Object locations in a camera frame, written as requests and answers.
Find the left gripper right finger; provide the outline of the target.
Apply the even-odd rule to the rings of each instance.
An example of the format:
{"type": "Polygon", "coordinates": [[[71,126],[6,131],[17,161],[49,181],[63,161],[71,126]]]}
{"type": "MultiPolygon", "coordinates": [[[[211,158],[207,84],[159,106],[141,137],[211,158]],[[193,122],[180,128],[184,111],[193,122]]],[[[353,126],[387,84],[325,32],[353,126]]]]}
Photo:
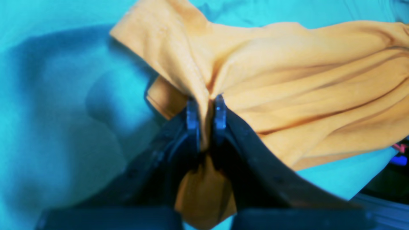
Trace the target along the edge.
{"type": "Polygon", "coordinates": [[[212,157],[230,180],[233,230],[373,230],[374,217],[298,176],[253,129],[215,99],[212,157]]]}

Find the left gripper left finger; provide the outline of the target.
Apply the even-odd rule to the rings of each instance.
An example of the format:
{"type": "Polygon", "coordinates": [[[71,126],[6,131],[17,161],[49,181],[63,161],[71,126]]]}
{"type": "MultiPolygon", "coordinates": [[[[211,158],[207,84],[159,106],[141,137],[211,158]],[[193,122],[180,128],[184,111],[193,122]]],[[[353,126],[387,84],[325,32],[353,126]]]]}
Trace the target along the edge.
{"type": "Polygon", "coordinates": [[[186,107],[101,191],[71,208],[45,211],[37,230],[182,230],[180,182],[198,166],[198,104],[186,107]]]}

